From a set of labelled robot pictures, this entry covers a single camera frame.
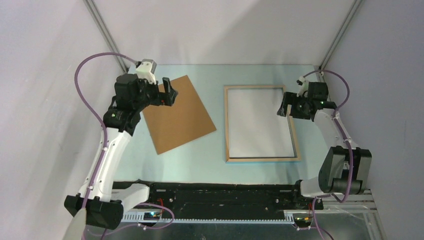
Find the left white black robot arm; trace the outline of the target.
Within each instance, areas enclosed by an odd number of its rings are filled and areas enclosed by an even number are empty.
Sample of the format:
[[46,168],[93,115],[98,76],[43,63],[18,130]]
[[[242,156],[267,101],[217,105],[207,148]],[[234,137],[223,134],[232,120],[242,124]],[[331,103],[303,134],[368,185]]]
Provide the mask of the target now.
[[76,195],[68,195],[64,207],[76,217],[83,212],[82,225],[114,230],[124,213],[141,203],[153,208],[158,194],[142,183],[113,193],[113,183],[121,157],[141,120],[141,112],[149,106],[171,107],[178,95],[171,81],[163,77],[164,91],[157,83],[149,83],[137,74],[116,78],[115,95],[100,122],[99,147],[86,180]]

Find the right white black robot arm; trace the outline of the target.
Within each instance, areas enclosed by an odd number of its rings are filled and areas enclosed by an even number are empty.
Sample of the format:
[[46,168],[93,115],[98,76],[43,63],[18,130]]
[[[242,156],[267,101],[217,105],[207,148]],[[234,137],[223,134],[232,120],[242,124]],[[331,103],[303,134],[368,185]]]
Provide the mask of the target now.
[[320,130],[328,152],[317,177],[299,180],[299,190],[291,194],[291,204],[304,209],[311,198],[338,196],[344,202],[349,195],[361,195],[367,186],[372,154],[359,147],[344,127],[337,105],[329,101],[324,82],[296,81],[298,92],[285,92],[277,115],[310,120]]

